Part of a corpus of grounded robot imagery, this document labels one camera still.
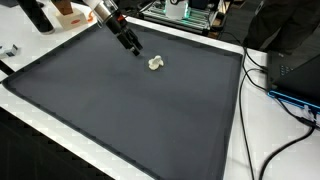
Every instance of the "black fabric surface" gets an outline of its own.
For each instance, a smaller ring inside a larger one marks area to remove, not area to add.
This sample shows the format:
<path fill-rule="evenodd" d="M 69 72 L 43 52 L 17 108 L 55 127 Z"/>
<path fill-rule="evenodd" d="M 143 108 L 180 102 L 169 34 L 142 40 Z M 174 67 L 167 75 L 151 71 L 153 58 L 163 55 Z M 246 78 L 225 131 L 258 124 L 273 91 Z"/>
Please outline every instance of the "black fabric surface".
<path fill-rule="evenodd" d="M 131 27 L 139 57 L 94 27 L 4 85 L 154 178 L 222 179 L 241 55 Z"/>

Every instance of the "tabletop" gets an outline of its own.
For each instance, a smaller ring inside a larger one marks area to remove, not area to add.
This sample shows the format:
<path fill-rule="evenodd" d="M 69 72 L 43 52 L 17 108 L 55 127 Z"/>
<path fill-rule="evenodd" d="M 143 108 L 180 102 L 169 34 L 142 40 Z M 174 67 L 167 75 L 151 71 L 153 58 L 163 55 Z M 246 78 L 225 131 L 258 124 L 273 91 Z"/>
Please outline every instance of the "tabletop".
<path fill-rule="evenodd" d="M 0 6 L 3 17 L 0 19 L 0 42 L 16 44 L 20 48 L 17 56 L 6 58 L 2 61 L 15 71 L 33 62 L 88 27 L 95 25 L 94 21 L 87 26 L 65 32 L 52 16 L 55 12 L 53 5 L 48 3 L 48 1 L 44 1 L 44 3 L 46 4 L 44 11 L 56 28 L 56 32 L 49 36 L 40 35 L 19 7 L 6 8 Z M 86 15 L 90 12 L 88 7 L 82 5 L 73 4 L 73 7 L 77 7 Z M 135 18 L 128 17 L 127 21 L 174 34 L 178 37 L 243 54 L 243 48 L 233 44 L 201 37 Z M 261 65 L 266 64 L 265 53 L 249 50 L 249 54 L 257 63 Z M 248 59 L 246 59 L 245 65 L 247 69 L 255 67 Z M 250 75 L 254 82 L 264 86 L 265 75 L 256 72 L 252 72 Z M 5 77 L 7 77 L 7 75 L 0 72 L 0 79 L 2 80 Z M 276 101 L 269 98 L 264 92 L 256 89 L 249 81 L 245 81 L 244 83 L 242 98 L 244 122 L 255 176 L 257 178 L 263 161 L 271 152 L 283 144 L 304 135 L 308 131 L 308 128 L 289 116 Z M 79 132 L 13 95 L 3 86 L 0 86 L 0 99 L 0 106 L 3 109 L 114 179 L 152 179 L 139 169 L 128 164 L 92 140 L 84 137 Z M 290 105 L 287 105 L 287 107 L 295 114 L 302 114 L 302 110 L 299 108 Z M 318 152 L 320 152 L 319 136 L 320 133 L 316 131 L 308 139 L 291 146 L 276 156 L 269 164 L 264 179 L 317 179 L 320 175 L 318 171 L 320 168 L 320 156 L 318 156 Z M 224 179 L 251 179 L 238 103 L 229 141 Z"/>

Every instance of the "black cable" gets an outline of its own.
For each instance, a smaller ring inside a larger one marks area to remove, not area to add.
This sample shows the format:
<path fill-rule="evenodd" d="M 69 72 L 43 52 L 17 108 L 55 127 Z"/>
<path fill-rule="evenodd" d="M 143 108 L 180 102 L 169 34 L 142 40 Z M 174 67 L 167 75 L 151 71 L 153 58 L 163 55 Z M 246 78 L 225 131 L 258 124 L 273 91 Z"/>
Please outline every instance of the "black cable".
<path fill-rule="evenodd" d="M 249 150 L 249 145 L 248 145 L 248 140 L 247 140 L 247 135 L 246 135 L 246 129 L 244 126 L 243 112 L 242 112 L 242 87 L 243 87 L 243 83 L 244 83 L 244 80 L 246 79 L 246 77 L 249 77 L 250 71 L 260 71 L 260 72 L 264 72 L 264 71 L 261 69 L 249 69 L 248 71 L 246 71 L 244 77 L 242 78 L 242 81 L 240 84 L 240 90 L 239 90 L 239 108 L 240 108 L 241 126 L 242 126 L 242 132 L 243 132 L 244 141 L 245 141 L 245 145 L 246 145 L 246 149 L 247 149 L 247 156 L 248 156 L 248 161 L 249 161 L 249 165 L 250 165 L 251 177 L 252 177 L 252 180 L 254 180 L 252 160 L 251 160 L 251 155 L 250 155 L 250 150 Z"/>
<path fill-rule="evenodd" d="M 258 66 L 259 68 L 261 68 L 261 69 L 263 69 L 263 70 L 265 70 L 265 71 L 268 70 L 267 67 L 259 65 L 257 62 L 255 62 L 255 61 L 251 58 L 251 56 L 250 56 L 249 53 L 248 53 L 247 48 L 241 43 L 241 41 L 240 41 L 238 38 L 235 37 L 235 35 L 233 35 L 233 34 L 230 33 L 230 32 L 223 32 L 223 34 L 228 34 L 228 35 L 232 36 L 232 37 L 239 43 L 239 45 L 242 46 L 242 48 L 243 48 L 244 51 L 245 51 L 245 54 L 249 57 L 250 61 L 251 61 L 253 64 L 255 64 L 256 66 Z"/>
<path fill-rule="evenodd" d="M 264 172 L 269 164 L 269 162 L 272 160 L 272 158 L 274 158 L 277 154 L 279 154 L 281 151 L 283 151 L 284 149 L 288 148 L 289 146 L 299 142 L 299 141 L 302 141 L 306 138 L 308 138 L 309 136 L 312 135 L 312 133 L 314 132 L 314 127 L 311 127 L 310 130 L 305 134 L 303 135 L 302 137 L 298 138 L 298 139 L 295 139 L 285 145 L 283 145 L 282 147 L 280 147 L 279 149 L 277 149 L 276 151 L 272 152 L 270 154 L 270 156 L 265 160 L 265 162 L 263 163 L 262 165 L 262 169 L 261 169 L 261 172 L 260 172 L 260 175 L 259 175 L 259 180 L 262 180 L 263 179 L 263 175 L 264 175 Z"/>
<path fill-rule="evenodd" d="M 292 112 L 289 111 L 289 109 L 283 104 L 283 102 L 281 100 L 279 100 L 278 98 L 276 98 L 276 100 L 281 104 L 281 106 L 283 107 L 283 109 L 289 114 L 291 115 L 292 117 L 294 117 L 296 120 L 298 120 L 300 123 L 304 124 L 304 125 L 307 125 L 310 127 L 310 130 L 302 137 L 298 138 L 298 139 L 295 139 L 283 146 L 281 146 L 280 148 L 278 148 L 276 151 L 272 152 L 270 154 L 270 156 L 264 161 L 263 165 L 262 165 L 262 168 L 261 168 L 261 172 L 260 172 L 260 175 L 259 175 L 259 180 L 262 180 L 263 179 L 263 175 L 264 175 L 264 172 L 269 164 L 269 162 L 272 160 L 272 158 L 274 158 L 277 154 L 279 154 L 281 151 L 283 151 L 284 149 L 288 148 L 289 146 L 299 142 L 299 141 L 302 141 L 306 138 L 308 138 L 309 136 L 312 135 L 312 133 L 314 132 L 315 129 L 319 129 L 319 127 L 317 126 L 316 122 L 314 121 L 310 121 L 308 119 L 305 119 L 303 117 L 298 117 L 296 115 L 294 115 Z"/>
<path fill-rule="evenodd" d="M 281 106 L 283 107 L 283 109 L 292 117 L 294 117 L 297 121 L 299 121 L 300 123 L 309 126 L 309 127 L 314 127 L 317 130 L 320 130 L 320 127 L 314 122 L 314 121 L 310 121 L 306 118 L 303 117 L 298 117 L 296 115 L 294 115 L 292 112 L 289 111 L 289 109 L 283 104 L 283 102 L 281 100 L 279 100 L 278 98 L 276 98 L 276 100 L 281 104 Z"/>

